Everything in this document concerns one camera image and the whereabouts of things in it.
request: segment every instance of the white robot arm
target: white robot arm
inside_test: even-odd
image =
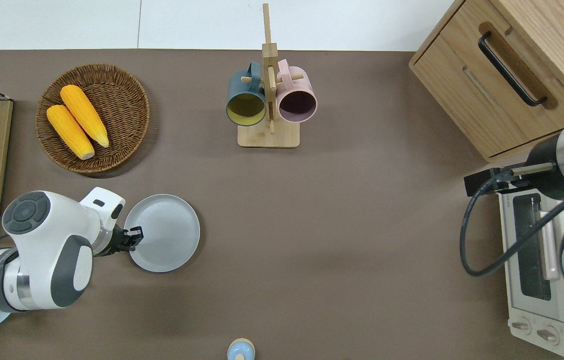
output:
[[[65,308],[83,294],[93,256],[129,251],[142,240],[116,225],[125,200],[95,187],[80,202],[49,191],[14,200],[2,227],[16,248],[0,248],[0,312]]]

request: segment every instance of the corn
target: corn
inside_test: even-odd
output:
[[[60,96],[84,132],[99,145],[108,148],[107,129],[84,91],[76,85],[66,85],[60,90]]]
[[[93,145],[66,106],[52,105],[46,109],[46,118],[62,141],[78,158],[87,160],[95,155]]]

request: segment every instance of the drawer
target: drawer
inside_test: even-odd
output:
[[[433,41],[412,70],[484,158],[527,142],[507,112],[472,80],[471,70],[442,37]]]
[[[533,100],[529,105],[497,71],[478,46],[485,47],[508,69],[522,91]],[[495,107],[500,107],[520,129],[527,142],[564,128],[564,86],[536,55],[516,29],[486,0],[467,0],[440,32],[440,37],[471,71],[471,80],[483,89]]]

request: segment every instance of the white wall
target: white wall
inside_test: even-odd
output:
[[[268,0],[280,50],[413,51],[453,0]],[[259,0],[0,0],[0,50],[257,49]]]

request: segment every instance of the mug rack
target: mug rack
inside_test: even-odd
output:
[[[300,124],[282,119],[276,101],[277,84],[282,79],[276,78],[278,68],[278,44],[271,41],[271,23],[269,21],[269,4],[262,5],[264,12],[264,43],[262,44],[264,99],[266,100],[266,117],[252,126],[238,126],[238,144],[243,148],[297,148],[300,146]],[[294,75],[298,80],[303,76]],[[241,80],[250,82],[250,77]]]

